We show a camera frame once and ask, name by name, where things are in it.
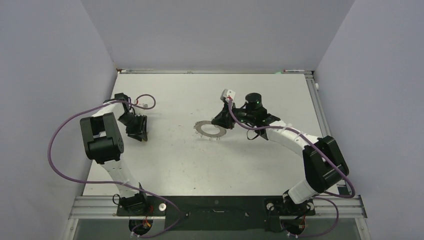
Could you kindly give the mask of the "perforated metal ring disc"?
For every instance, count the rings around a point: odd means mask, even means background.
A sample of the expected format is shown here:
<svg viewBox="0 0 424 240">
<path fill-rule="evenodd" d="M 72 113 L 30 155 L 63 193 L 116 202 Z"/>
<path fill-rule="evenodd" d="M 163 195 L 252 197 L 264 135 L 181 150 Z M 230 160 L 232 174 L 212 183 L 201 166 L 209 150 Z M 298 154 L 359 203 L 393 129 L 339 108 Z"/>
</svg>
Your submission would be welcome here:
<svg viewBox="0 0 424 240">
<path fill-rule="evenodd" d="M 212 124 L 210 120 L 197 121 L 193 128 L 201 138 L 207 138 L 209 140 L 219 140 L 227 134 L 225 128 Z"/>
</svg>

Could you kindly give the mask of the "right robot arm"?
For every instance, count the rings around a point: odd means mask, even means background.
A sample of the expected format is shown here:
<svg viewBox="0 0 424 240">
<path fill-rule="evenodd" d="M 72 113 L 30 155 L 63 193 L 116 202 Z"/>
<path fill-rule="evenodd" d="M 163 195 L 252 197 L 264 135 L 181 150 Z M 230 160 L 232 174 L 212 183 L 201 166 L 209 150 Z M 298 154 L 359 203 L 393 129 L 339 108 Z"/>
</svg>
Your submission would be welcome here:
<svg viewBox="0 0 424 240">
<path fill-rule="evenodd" d="M 297 213 L 303 202 L 325 193 L 341 180 L 347 180 L 349 168 L 343 154 L 332 136 L 319 137 L 306 134 L 279 117 L 268 113 L 259 93 L 249 93 L 245 104 L 237 108 L 235 92 L 224 89 L 220 100 L 223 108 L 211 123 L 230 130 L 239 125 L 257 136 L 278 144 L 299 155 L 303 160 L 304 179 L 283 194 L 283 209 L 289 214 Z"/>
</svg>

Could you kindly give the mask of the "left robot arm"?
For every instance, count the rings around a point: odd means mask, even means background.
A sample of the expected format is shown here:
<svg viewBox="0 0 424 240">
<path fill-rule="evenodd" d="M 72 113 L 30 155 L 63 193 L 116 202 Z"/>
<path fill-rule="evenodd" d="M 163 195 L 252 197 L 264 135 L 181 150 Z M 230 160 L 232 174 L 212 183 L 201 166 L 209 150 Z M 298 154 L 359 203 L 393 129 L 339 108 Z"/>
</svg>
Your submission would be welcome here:
<svg viewBox="0 0 424 240">
<path fill-rule="evenodd" d="M 129 96 L 116 93 L 105 102 L 106 107 L 82 118 L 79 123 L 86 156 L 103 167 L 112 178 L 119 191 L 119 207 L 143 215 L 148 211 L 149 201 L 122 158 L 124 141 L 118 123 L 125 126 L 128 137 L 143 142 L 148 139 L 148 118 L 131 110 L 129 102 Z"/>
</svg>

